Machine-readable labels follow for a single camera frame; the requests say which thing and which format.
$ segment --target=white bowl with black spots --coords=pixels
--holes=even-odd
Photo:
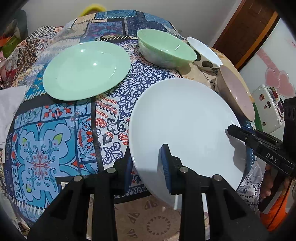
[[[217,74],[220,65],[222,65],[222,61],[219,59],[216,53],[207,45],[195,38],[188,37],[187,41],[187,44],[197,55],[197,59],[194,61],[194,63],[201,69]]]

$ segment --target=green plate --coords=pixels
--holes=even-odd
[[[128,53],[116,44],[80,43],[62,51],[48,64],[43,87],[56,99],[86,99],[117,85],[130,67]]]

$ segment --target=white plate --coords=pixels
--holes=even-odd
[[[220,174],[236,189],[246,149],[243,142],[226,134],[231,124],[240,126],[230,107],[201,83],[176,78],[150,86],[133,108],[128,135],[134,165],[148,190],[175,209],[181,208],[180,197],[166,188],[158,161],[163,144],[184,166],[208,177]]]

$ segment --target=pink heart sticker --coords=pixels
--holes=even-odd
[[[280,80],[278,78],[279,74],[278,68],[268,68],[265,72],[265,84],[275,89],[279,88]]]
[[[279,80],[280,80],[280,87],[277,90],[277,93],[286,98],[295,97],[295,87],[290,83],[289,77],[286,71],[284,70],[280,71]]]

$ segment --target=person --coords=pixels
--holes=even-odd
[[[280,194],[279,198],[277,201],[274,203],[272,208],[270,209],[268,214],[260,213],[260,220],[264,224],[264,226],[267,228],[268,231],[273,231],[275,230],[285,219],[287,216],[286,213],[286,205],[287,205],[287,197],[289,193],[286,195],[286,192],[289,192],[288,186],[290,183],[291,178],[287,177],[284,181],[284,190]],[[264,178],[261,184],[260,188],[260,197],[261,198],[266,198],[267,196],[271,195],[271,188],[273,186],[273,179],[271,177],[271,166],[269,164],[266,164],[265,167],[265,173],[264,173]]]

